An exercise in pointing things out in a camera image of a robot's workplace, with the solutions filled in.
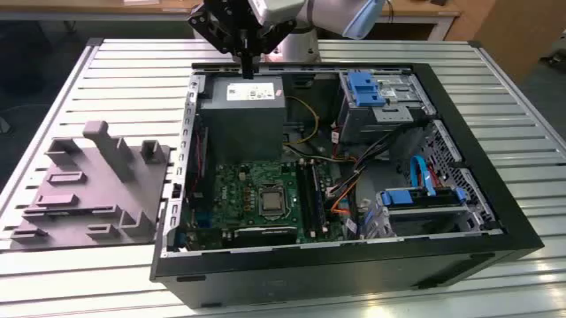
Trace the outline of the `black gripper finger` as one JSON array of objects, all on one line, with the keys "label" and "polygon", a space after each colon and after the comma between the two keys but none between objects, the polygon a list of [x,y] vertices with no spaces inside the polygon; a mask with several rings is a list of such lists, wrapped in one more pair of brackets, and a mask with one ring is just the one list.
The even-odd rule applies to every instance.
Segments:
[{"label": "black gripper finger", "polygon": [[220,53],[232,55],[240,64],[242,76],[248,79],[246,30],[232,8],[195,8],[187,22]]},{"label": "black gripper finger", "polygon": [[258,71],[262,54],[268,54],[296,27],[291,19],[276,25],[254,26],[247,32],[247,78],[251,80]]}]

